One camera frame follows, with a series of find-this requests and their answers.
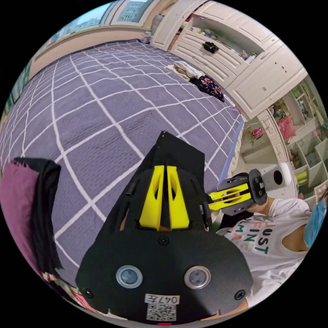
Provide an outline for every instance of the building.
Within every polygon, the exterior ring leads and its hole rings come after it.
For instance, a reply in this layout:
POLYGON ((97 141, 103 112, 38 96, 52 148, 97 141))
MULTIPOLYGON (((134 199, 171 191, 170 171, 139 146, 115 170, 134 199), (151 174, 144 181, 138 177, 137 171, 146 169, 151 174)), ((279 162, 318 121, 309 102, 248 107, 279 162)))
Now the building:
POLYGON ((146 2, 129 1, 129 4, 127 4, 121 12, 119 22, 138 23, 141 16, 152 2, 153 0, 147 0, 146 2))
POLYGON ((76 30, 80 30, 82 28, 90 27, 90 26, 96 26, 96 25, 99 25, 99 23, 100 23, 100 19, 98 19, 98 18, 91 18, 91 19, 89 19, 89 20, 87 20, 85 22, 82 22, 80 24, 77 24, 75 26, 75 31, 76 30))
POLYGON ((78 24, 78 18, 71 21, 69 24, 68 24, 68 30, 67 30, 67 33, 72 33, 74 31, 76 31, 76 26, 78 24))

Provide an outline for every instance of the bed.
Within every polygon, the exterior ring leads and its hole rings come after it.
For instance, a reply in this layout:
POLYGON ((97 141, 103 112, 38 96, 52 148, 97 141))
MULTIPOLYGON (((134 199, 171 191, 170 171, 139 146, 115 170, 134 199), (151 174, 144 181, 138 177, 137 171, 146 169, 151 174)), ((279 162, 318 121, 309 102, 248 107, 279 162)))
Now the bed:
POLYGON ((79 51, 34 76, 3 125, 1 167, 17 156, 62 167, 52 222, 58 273, 72 286, 83 255, 162 130, 205 153, 206 192, 234 169, 240 113, 165 70, 177 60, 138 40, 79 51))

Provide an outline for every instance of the window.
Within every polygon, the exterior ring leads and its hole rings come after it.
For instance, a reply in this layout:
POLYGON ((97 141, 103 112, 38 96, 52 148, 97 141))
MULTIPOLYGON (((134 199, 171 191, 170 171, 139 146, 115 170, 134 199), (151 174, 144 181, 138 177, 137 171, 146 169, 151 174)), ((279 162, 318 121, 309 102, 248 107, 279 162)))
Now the window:
POLYGON ((122 9, 117 22, 128 21, 130 23, 140 23, 141 17, 153 1, 154 0, 125 0, 126 5, 122 9))
POLYGON ((114 1, 104 4, 71 21, 68 25, 64 26, 60 31, 58 31, 49 39, 48 45, 69 33, 77 32, 88 27, 99 26, 102 24, 101 22, 103 21, 103 16, 105 14, 108 16, 111 9, 117 4, 117 2, 118 1, 114 1))

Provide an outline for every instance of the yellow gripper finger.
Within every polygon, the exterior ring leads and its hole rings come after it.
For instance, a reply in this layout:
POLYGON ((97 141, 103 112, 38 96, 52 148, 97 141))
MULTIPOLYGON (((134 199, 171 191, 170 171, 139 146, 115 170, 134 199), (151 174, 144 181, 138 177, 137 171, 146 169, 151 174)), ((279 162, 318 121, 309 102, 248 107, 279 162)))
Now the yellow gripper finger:
POLYGON ((217 202, 211 203, 209 204, 209 209, 212 211, 218 211, 222 208, 226 208, 232 205, 236 205, 239 203, 243 203, 249 199, 251 199, 251 193, 247 193, 244 195, 240 195, 240 193, 242 191, 246 191, 248 190, 248 184, 244 183, 241 184, 240 186, 236 186, 236 187, 232 187, 229 189, 225 189, 225 190, 221 190, 221 191, 217 191, 217 192, 212 192, 209 194, 209 196, 215 201, 215 200, 219 200, 217 202))

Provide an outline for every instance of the pink item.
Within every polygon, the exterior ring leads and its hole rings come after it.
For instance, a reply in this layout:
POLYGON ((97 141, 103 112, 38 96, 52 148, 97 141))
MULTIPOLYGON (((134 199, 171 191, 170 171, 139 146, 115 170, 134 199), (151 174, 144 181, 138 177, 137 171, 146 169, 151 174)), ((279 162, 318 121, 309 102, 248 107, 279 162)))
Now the pink item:
POLYGON ((278 122, 278 126, 284 140, 288 140, 296 136, 296 131, 293 126, 293 118, 291 115, 283 117, 278 122))
POLYGON ((21 254, 41 277, 30 243, 31 210, 39 173, 13 161, 4 168, 0 184, 0 203, 4 218, 21 254))
POLYGON ((252 138, 258 139, 264 134, 264 132, 265 131, 259 127, 251 132, 252 138))

